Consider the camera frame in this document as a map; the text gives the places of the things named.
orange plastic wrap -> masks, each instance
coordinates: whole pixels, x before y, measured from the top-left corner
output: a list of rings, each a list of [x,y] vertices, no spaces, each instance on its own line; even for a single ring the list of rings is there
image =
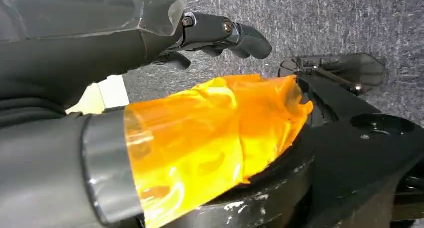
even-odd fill
[[[131,104],[125,134],[147,228],[158,228],[263,171],[294,141],[311,102],[295,77],[215,78]]]

hole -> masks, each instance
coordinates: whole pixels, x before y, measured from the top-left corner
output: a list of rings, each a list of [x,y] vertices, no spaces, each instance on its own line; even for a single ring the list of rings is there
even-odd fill
[[[350,123],[362,131],[386,136],[403,135],[415,128],[415,125],[406,119],[385,114],[362,114],[353,117]]]

